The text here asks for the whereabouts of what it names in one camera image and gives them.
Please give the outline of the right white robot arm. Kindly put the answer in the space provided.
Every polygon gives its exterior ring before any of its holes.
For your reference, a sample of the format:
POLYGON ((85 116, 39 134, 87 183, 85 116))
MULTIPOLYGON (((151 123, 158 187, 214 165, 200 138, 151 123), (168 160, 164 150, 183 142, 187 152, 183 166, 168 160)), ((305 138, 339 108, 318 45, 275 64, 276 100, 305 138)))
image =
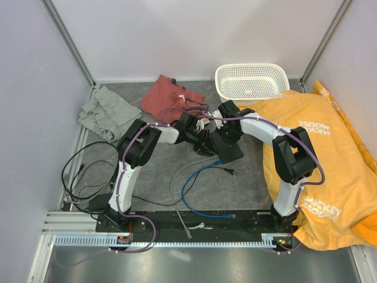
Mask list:
POLYGON ((273 149, 275 171, 280 178, 279 191, 270 209, 270 225, 285 231, 297 217, 297 203, 305 181, 318 166, 313 145, 302 127, 290 129, 275 124, 254 110, 239 108, 231 100, 218 106, 215 115, 220 127, 210 134, 222 163, 243 157, 237 142, 241 136, 253 136, 273 149))

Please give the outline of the black network switch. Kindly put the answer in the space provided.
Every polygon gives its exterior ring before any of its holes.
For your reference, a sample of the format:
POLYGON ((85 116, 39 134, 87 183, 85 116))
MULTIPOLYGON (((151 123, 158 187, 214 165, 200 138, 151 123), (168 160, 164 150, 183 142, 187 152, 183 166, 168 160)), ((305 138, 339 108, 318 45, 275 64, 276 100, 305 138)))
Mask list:
POLYGON ((210 133, 210 138, 214 144, 214 148, 216 149, 217 155, 219 156, 222 164, 233 162, 235 160, 241 159, 244 156, 241 148, 237 143, 231 145, 227 144, 216 132, 210 133))

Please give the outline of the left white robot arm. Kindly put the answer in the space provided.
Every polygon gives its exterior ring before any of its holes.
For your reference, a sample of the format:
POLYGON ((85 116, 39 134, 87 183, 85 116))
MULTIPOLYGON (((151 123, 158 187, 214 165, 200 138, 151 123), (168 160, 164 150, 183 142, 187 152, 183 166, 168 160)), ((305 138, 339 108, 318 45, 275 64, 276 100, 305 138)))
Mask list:
POLYGON ((118 165, 113 175, 113 194, 104 209, 104 216, 115 231, 125 231, 129 226, 126 214, 131 208, 136 180, 157 144, 186 142, 193 145, 193 150, 199 155, 212 157, 217 154, 210 132, 198 130, 196 124, 197 118, 185 113, 171 124, 136 119, 123 134, 117 144, 118 165))

